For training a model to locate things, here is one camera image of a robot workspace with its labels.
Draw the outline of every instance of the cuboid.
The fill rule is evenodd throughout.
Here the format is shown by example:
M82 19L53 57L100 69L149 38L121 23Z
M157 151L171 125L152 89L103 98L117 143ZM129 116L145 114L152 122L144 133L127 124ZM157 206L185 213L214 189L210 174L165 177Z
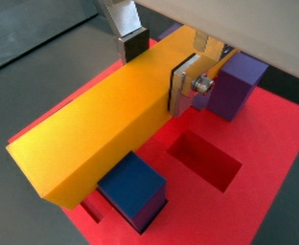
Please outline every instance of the cuboid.
M268 65L238 53L222 68L207 109L228 121L240 111Z
M141 234L165 204L165 179L131 152L99 182L99 191Z

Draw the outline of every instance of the red surface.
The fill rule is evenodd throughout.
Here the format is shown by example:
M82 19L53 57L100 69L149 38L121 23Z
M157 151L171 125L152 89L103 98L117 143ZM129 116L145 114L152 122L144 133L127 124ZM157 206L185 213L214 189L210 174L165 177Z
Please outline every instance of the red surface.
M90 82L99 82L119 67L115 64ZM10 141L34 125L28 126ZM203 177L204 171L204 175L197 174L200 170L191 167L193 163L188 164L180 158L185 153L173 153L173 156L168 153L171 146L183 141L181 135L192 135L189 145L180 144L191 156L195 145L196 159L201 159L203 151L203 159L210 162L216 155L223 166L231 167L227 171L218 167L214 173L218 183L228 179L226 189ZM197 142L204 142L203 150ZM167 179L168 200L143 235L96 191L86 200L94 205L99 223L81 206L64 212L90 244L250 244L298 150L299 106L255 88L232 122L207 110L197 112L191 108L164 125L139 149L137 155ZM238 171L235 163L242 165ZM231 177L224 177L226 172L234 172Z

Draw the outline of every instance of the yellow block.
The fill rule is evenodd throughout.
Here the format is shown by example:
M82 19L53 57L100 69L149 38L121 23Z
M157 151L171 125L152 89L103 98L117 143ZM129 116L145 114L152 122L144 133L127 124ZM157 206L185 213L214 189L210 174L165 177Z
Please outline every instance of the yellow block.
M45 200L72 209L169 119L169 71L193 38L183 27L8 146Z

